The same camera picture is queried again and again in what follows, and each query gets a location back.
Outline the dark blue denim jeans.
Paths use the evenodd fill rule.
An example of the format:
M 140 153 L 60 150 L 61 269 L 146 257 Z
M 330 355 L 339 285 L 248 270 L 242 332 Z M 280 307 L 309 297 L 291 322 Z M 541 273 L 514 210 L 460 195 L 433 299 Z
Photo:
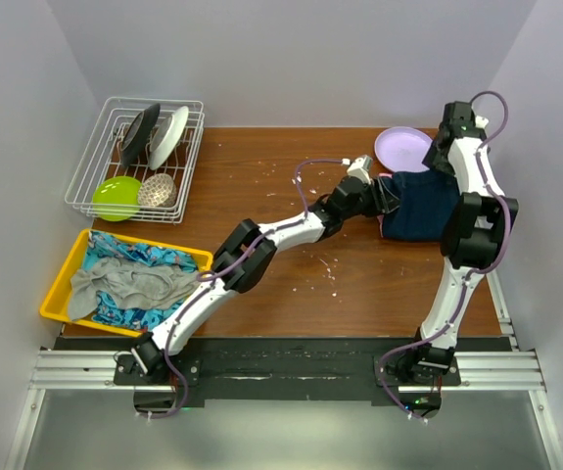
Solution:
M 429 169 L 381 173 L 379 180 L 400 199 L 396 211 L 380 218 L 381 236 L 403 242 L 439 242 L 459 201 L 456 179 Z

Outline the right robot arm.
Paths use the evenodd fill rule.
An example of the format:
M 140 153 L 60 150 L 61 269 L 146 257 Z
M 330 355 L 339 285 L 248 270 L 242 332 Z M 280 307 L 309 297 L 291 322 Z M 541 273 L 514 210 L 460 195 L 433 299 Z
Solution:
M 417 385 L 451 369 L 466 307 L 481 280 L 504 257 L 519 210 L 493 175 L 487 125 L 470 102 L 446 104 L 424 159 L 429 168 L 455 178 L 460 196 L 441 239 L 445 267 L 437 295 L 417 330 L 418 345 L 403 362 L 406 378 Z

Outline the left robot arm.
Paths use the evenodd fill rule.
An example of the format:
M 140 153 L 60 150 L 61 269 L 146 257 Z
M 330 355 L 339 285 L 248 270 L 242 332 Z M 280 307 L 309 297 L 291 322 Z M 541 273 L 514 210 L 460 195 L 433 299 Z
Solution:
M 352 217 L 376 217 L 398 208 L 399 197 L 380 179 L 346 176 L 295 216 L 264 224 L 241 221 L 214 254 L 211 269 L 199 274 L 193 294 L 167 320 L 134 341 L 131 355 L 137 374 L 149 384 L 163 382 L 170 358 L 220 306 L 253 289 L 278 253 L 325 240 Z

